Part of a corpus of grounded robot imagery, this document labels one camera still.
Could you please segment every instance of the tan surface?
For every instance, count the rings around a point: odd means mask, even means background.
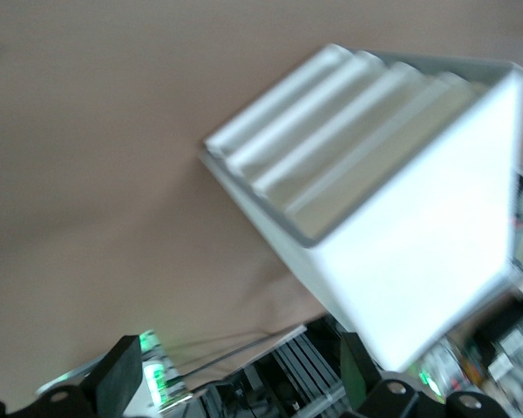
[[[196,155],[328,42],[523,65],[523,1],[0,1],[1,399],[121,334],[186,372],[322,312]]]

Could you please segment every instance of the black cable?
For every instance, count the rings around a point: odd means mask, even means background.
[[[250,412],[252,413],[252,416],[254,418],[258,418],[258,415],[255,414],[254,410],[252,409],[252,407],[250,407],[250,404],[248,404],[248,409],[250,410]]]
[[[182,416],[180,418],[186,418],[186,415],[188,414],[188,409],[190,409],[190,402],[188,402],[184,407],[184,412],[182,413]]]
[[[186,379],[187,377],[193,376],[194,374],[198,374],[202,370],[205,370],[206,368],[212,367],[214,364],[220,363],[221,361],[226,360],[229,357],[237,355],[238,353],[241,353],[242,351],[248,350],[251,347],[255,347],[255,346],[259,345],[259,344],[262,344],[263,342],[265,342],[267,340],[271,340],[272,338],[275,338],[275,337],[277,337],[279,335],[288,334],[291,331],[294,331],[295,329],[297,329],[298,327],[299,327],[298,325],[295,325],[294,327],[285,328],[285,329],[283,329],[283,330],[281,330],[281,331],[279,331],[277,333],[268,334],[268,335],[266,335],[264,337],[261,337],[259,340],[255,340],[255,341],[249,342],[245,346],[236,348],[235,350],[233,350],[233,351],[231,351],[229,353],[226,353],[226,354],[222,355],[221,357],[216,358],[215,360],[211,360],[210,362],[204,364],[203,366],[199,366],[198,368],[196,368],[195,370],[192,370],[191,372],[188,372],[188,373],[183,374],[183,375],[181,375],[179,377],[175,377],[173,379],[170,379],[170,380],[166,381],[166,383],[169,386],[172,386],[174,383],[178,383],[179,381],[182,381],[183,379]]]

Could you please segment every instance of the white plastic container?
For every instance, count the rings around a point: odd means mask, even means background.
[[[359,58],[374,63],[363,89],[303,105]],[[294,129],[271,133],[291,109]],[[329,312],[402,370],[505,284],[522,113],[514,64],[328,45],[202,159]]]

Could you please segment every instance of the screw hole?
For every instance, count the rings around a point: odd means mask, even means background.
[[[51,402],[60,402],[63,399],[66,399],[68,397],[68,393],[63,392],[56,392],[53,396],[51,396]]]
[[[387,388],[393,393],[393,394],[406,394],[407,388],[403,386],[398,381],[392,381],[391,383],[387,384]]]
[[[469,409],[481,409],[482,403],[475,398],[474,396],[470,396],[469,394],[464,394],[461,397],[459,397],[459,400],[463,405],[468,407]]]

